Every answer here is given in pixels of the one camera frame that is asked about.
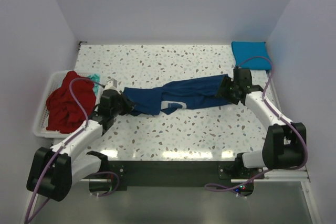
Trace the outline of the dark blue t shirt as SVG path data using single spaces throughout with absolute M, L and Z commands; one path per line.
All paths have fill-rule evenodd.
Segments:
M 169 115 L 178 109 L 203 109 L 229 105 L 215 94 L 225 75 L 172 81 L 150 89 L 125 87 L 123 93 L 134 102 L 135 109 L 147 115 Z

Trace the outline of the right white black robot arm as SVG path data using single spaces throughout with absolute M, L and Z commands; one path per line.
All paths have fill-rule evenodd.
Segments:
M 263 148 L 259 151 L 239 153 L 235 158 L 234 173 L 246 178 L 253 168 L 300 169 L 308 160 L 307 130 L 284 116 L 266 96 L 266 89 L 254 85 L 251 72 L 234 68 L 233 77 L 225 76 L 216 97 L 232 104 L 249 108 L 266 130 Z

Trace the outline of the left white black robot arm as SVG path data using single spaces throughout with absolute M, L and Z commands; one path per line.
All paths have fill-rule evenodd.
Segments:
M 97 109 L 87 121 L 60 143 L 51 148 L 41 147 L 34 155 L 26 188 L 55 201 L 62 201 L 72 185 L 95 175 L 105 177 L 111 170 L 106 155 L 89 151 L 84 159 L 77 157 L 113 126 L 118 115 L 129 114 L 135 104 L 122 92 L 104 90 Z

